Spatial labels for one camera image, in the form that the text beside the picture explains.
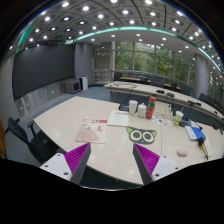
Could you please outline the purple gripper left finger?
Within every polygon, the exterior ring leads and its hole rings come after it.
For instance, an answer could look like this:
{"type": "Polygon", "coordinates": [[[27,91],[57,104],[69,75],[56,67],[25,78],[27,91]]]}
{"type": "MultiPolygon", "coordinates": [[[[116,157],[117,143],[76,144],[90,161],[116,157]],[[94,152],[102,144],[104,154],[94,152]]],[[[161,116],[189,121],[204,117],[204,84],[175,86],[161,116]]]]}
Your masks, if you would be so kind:
{"type": "Polygon", "coordinates": [[[90,154],[91,145],[86,143],[66,154],[56,153],[41,169],[79,185],[90,154]]]}

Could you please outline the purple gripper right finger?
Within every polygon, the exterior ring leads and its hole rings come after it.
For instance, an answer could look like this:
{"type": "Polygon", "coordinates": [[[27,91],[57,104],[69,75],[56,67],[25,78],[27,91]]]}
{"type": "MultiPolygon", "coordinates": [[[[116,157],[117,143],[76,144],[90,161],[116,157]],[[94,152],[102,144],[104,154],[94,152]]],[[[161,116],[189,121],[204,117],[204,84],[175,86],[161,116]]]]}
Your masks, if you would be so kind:
{"type": "Polygon", "coordinates": [[[178,165],[169,157],[159,156],[136,143],[133,144],[133,155],[144,185],[148,185],[179,170],[178,165]]]}

